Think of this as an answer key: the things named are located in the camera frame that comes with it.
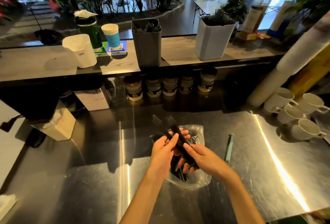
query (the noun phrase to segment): hand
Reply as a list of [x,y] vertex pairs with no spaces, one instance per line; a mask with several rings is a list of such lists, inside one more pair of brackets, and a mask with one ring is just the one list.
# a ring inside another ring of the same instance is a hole
[[[183,128],[180,128],[180,131],[186,139],[190,138],[188,130],[183,130]],[[152,147],[151,161],[148,172],[156,175],[162,181],[165,180],[170,170],[173,155],[180,155],[180,152],[175,148],[178,138],[178,134],[175,134],[171,140],[167,139],[166,136],[163,136],[155,141]]]
[[[184,148],[188,154],[195,159],[200,169],[211,176],[223,180],[229,173],[233,172],[224,160],[220,159],[219,156],[205,146],[192,144],[190,147],[189,145],[184,144]],[[189,165],[188,163],[185,163],[183,158],[179,161],[178,168],[182,167],[182,165],[184,165],[183,172],[187,173]],[[195,168],[189,169],[190,173],[193,173],[194,171]]]

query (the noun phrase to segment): right hand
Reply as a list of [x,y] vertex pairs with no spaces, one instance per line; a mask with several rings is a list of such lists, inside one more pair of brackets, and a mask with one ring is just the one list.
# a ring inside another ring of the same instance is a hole
[[[197,144],[192,144],[191,147],[188,144],[184,144],[185,150],[195,159],[197,165],[203,170],[205,173],[214,176],[218,179],[225,179],[233,170],[222,160],[219,156],[217,156],[214,152],[209,150],[207,147]],[[178,163],[178,168],[182,167],[183,172],[187,173],[189,169],[188,163],[185,163],[183,158],[180,159]],[[190,168],[189,172],[193,173],[195,168]]]

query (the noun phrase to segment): left hand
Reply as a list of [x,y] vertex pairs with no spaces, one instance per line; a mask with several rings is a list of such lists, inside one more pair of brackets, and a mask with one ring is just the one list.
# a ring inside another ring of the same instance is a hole
[[[185,135],[186,139],[190,138],[188,130],[180,128],[180,131]],[[171,167],[171,160],[173,155],[180,155],[180,152],[175,148],[179,138],[178,134],[175,134],[171,140],[168,140],[166,136],[159,138],[152,147],[151,161],[148,168],[148,172],[155,175],[162,181],[166,179],[167,174]]]

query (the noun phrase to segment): metal countertop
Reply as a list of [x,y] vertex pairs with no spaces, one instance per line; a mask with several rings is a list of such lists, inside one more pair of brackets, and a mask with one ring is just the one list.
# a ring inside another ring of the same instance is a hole
[[[18,202],[1,223],[117,223],[148,166],[152,115],[204,126],[205,146],[239,174],[266,221],[330,206],[330,148],[321,139],[287,139],[269,115],[226,112],[221,91],[129,102],[76,114],[68,141],[28,148],[8,186]],[[165,181],[149,223],[236,223],[222,183],[195,191]]]

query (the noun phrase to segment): green tumbler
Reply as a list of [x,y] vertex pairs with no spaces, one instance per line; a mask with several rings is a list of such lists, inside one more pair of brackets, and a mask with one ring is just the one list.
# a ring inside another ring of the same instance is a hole
[[97,26],[96,17],[91,16],[88,18],[83,18],[76,16],[75,20],[80,32],[82,34],[89,35],[94,52],[102,51],[103,45],[101,41],[99,27]]

